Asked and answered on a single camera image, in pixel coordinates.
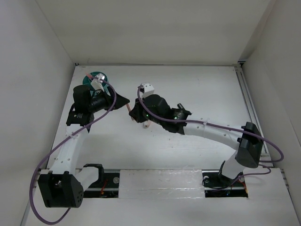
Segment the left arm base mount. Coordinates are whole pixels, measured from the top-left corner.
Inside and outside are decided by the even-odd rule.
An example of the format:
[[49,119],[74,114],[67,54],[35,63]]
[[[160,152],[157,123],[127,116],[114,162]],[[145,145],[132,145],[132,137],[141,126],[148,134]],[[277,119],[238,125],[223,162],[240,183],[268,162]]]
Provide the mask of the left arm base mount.
[[94,182],[84,193],[84,198],[118,198],[119,170],[105,170],[103,182]]

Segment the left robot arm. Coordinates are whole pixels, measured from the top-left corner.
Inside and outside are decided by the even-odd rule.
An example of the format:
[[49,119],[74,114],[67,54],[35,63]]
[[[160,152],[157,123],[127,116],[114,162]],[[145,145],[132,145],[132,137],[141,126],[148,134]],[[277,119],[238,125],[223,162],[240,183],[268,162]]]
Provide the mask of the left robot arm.
[[94,113],[100,110],[117,110],[129,104],[129,99],[108,88],[91,91],[87,85],[73,89],[73,100],[66,121],[67,141],[60,146],[59,154],[47,174],[40,175],[38,184],[47,208],[78,208],[84,192],[91,186],[101,186],[105,182],[101,164],[86,164],[77,173],[76,166],[87,138]]

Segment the orange pen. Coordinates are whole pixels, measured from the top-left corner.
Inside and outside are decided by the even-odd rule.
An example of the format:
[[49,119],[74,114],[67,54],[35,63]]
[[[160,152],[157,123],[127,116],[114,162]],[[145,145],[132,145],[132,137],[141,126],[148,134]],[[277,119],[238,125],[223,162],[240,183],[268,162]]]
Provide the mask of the orange pen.
[[[130,113],[130,112],[131,112],[131,107],[130,107],[130,105],[129,105],[129,104],[126,104],[126,107],[127,107],[128,113]],[[130,119],[131,119],[132,121],[134,121],[134,118],[133,118],[131,115],[129,115],[129,117],[130,117]]]

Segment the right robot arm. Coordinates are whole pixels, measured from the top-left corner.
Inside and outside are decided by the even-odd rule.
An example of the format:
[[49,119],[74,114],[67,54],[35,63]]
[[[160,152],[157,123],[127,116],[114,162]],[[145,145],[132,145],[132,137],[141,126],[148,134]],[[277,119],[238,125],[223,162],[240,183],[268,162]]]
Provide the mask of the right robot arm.
[[191,112],[182,104],[171,108],[166,100],[157,94],[143,99],[136,99],[129,115],[137,122],[152,121],[171,133],[203,137],[222,143],[234,150],[233,155],[220,167],[217,179],[227,186],[246,168],[259,166],[263,141],[255,124],[247,122],[242,127],[243,133],[211,127],[208,122],[198,123],[192,119]]

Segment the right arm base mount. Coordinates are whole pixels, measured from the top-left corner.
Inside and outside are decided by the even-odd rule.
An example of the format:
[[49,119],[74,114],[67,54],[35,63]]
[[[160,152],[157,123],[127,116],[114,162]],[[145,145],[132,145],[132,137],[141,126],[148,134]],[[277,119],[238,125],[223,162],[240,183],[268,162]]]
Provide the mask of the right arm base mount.
[[229,179],[221,175],[218,170],[203,170],[201,184],[206,198],[248,197],[244,177]]

